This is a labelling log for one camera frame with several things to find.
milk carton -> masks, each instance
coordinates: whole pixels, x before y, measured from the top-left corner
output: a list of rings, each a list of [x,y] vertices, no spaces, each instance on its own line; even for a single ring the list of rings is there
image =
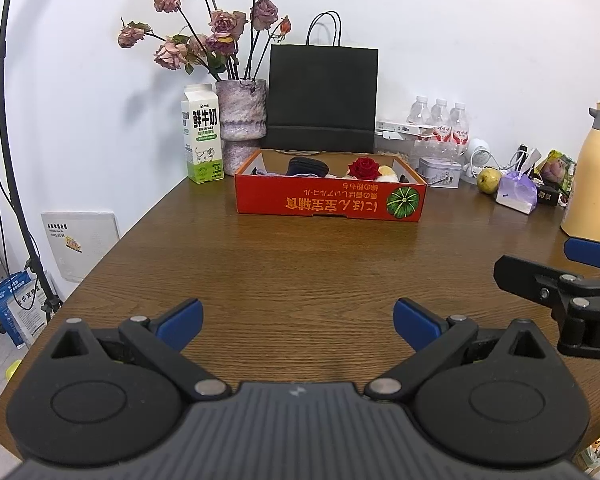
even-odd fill
[[[196,184],[224,178],[218,96],[210,84],[188,85],[182,102],[187,172]]]

triangular cutout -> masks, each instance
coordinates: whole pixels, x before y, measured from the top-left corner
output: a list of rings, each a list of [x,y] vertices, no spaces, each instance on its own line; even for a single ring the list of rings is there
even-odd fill
[[[89,350],[84,344],[80,333],[77,330],[67,330],[62,336],[56,349],[51,354],[52,359],[63,359],[65,357],[75,357],[78,355],[87,355]]]
[[[520,332],[509,352],[512,355],[544,359],[544,352],[531,332]]]

red cardboard box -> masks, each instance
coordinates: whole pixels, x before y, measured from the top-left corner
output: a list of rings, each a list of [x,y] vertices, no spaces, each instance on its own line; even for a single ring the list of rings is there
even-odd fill
[[[391,167],[406,182],[374,182],[342,178],[283,176],[296,154],[258,150],[235,175],[238,213],[346,216],[369,220],[417,222],[422,214],[427,184],[394,156],[321,152],[306,155],[328,165],[331,174],[344,175],[359,156],[369,156]],[[281,176],[253,174],[255,170]]]

blue gripper pad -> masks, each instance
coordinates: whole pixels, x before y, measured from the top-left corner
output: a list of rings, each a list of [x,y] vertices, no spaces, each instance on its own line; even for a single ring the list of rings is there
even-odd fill
[[[564,255],[572,262],[600,269],[600,242],[584,238],[569,238],[564,243]]]
[[[199,300],[181,303],[156,320],[158,325],[155,329],[155,336],[175,351],[180,352],[200,333],[203,319],[202,303]]]
[[[407,298],[394,305],[395,331],[416,352],[439,338],[446,327],[446,321]]]

yellow-green object on floor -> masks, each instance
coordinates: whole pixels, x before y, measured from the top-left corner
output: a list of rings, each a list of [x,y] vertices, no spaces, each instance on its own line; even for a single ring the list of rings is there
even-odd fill
[[[22,359],[16,359],[13,364],[7,368],[7,371],[5,371],[4,376],[7,377],[7,380],[11,380],[11,378],[13,377],[14,373],[16,373],[16,370],[18,368],[18,366],[20,366],[20,363],[22,362]]]

